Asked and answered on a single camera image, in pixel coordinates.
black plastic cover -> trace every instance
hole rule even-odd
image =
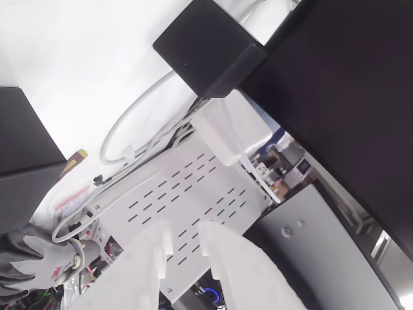
[[[154,49],[202,98],[226,97],[267,56],[213,0],[190,3]]]
[[[0,234],[29,221],[65,166],[23,91],[0,87]]]

white surface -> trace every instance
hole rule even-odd
[[[152,223],[71,307],[73,310],[156,310],[159,283],[172,254],[168,222]]]
[[[213,222],[199,224],[199,237],[228,310],[306,309],[277,266],[252,242]]]
[[[238,90],[233,90],[224,100],[214,100],[201,113],[196,114],[192,118],[192,126],[220,162],[231,166],[241,158],[241,153],[228,124],[223,104],[227,106],[231,122],[246,153],[262,147],[272,137],[272,132]]]
[[[299,227],[297,221],[303,221]],[[313,185],[259,221],[322,309],[398,310],[393,299]],[[283,236],[283,229],[290,237]]]
[[[388,282],[399,296],[406,310],[413,309],[413,262],[393,241],[389,241],[379,266]]]
[[[273,14],[254,14],[247,29],[256,37],[274,31],[290,0],[267,0]],[[189,0],[0,0],[0,85],[19,86],[50,135],[69,158],[79,149],[89,157],[61,180],[39,206],[33,222],[53,226],[54,206],[109,177],[98,152],[118,117],[170,67],[152,43]],[[252,0],[219,0],[233,16]],[[114,138],[108,157],[117,158],[133,141],[145,144],[185,103],[188,87],[178,78],[143,104]]]
[[[132,189],[141,178],[162,167],[150,181]],[[101,225],[127,249],[134,236],[153,221],[164,218],[171,222],[174,256],[168,260],[161,291],[172,303],[209,268],[208,260],[201,256],[197,223],[213,220],[241,235],[270,201],[239,164],[220,164],[196,133],[108,189],[96,204],[104,209],[128,191],[100,217]]]

wire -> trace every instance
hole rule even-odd
[[[112,141],[112,138],[114,137],[114,134],[116,130],[119,128],[120,125],[125,121],[126,117],[129,116],[131,112],[135,110],[136,107],[139,106],[139,104],[145,100],[147,97],[149,97],[153,92],[155,92],[160,86],[165,84],[169,79],[174,77],[176,73],[174,71],[168,72],[165,76],[163,76],[161,79],[159,79],[155,84],[153,84],[151,87],[149,87],[143,94],[141,94],[127,109],[126,111],[123,112],[121,117],[114,123],[112,128],[109,130],[108,134],[106,135],[105,140],[103,141],[103,144],[101,146],[100,150],[100,159],[102,163],[105,165],[117,165],[119,163],[125,163],[126,158],[118,158],[117,160],[108,160],[106,158],[106,152],[108,150],[109,144]]]
[[[227,105],[225,104],[224,100],[221,99],[221,106],[223,107],[223,111],[225,114],[225,117],[227,118],[230,131],[232,133],[232,137],[236,143],[236,146],[238,148],[238,151],[241,153],[241,162],[252,175],[256,178],[256,180],[261,184],[261,186],[264,188],[264,190],[267,192],[268,195],[276,202],[276,203],[281,203],[281,200],[274,194],[273,191],[271,191],[270,187],[265,183],[265,181],[262,179],[262,177],[257,173],[257,170],[251,163],[250,159],[248,156],[245,154],[244,148],[241,144],[241,138],[239,137],[237,131],[235,130],[234,124],[232,123],[230,113],[228,111]]]

silver metal panel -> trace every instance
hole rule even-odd
[[[313,185],[280,205],[260,223],[311,286],[323,309],[398,310]]]
[[[119,198],[100,219],[123,248],[155,220],[171,221],[174,255],[168,259],[161,291],[172,303],[210,267],[201,256],[197,224],[213,220],[243,234],[270,203],[240,165],[223,166],[196,134],[114,185],[97,204],[102,209]]]

gloved hand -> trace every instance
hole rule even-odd
[[[0,305],[62,284],[100,254],[93,241],[53,243],[32,224],[0,236]]]

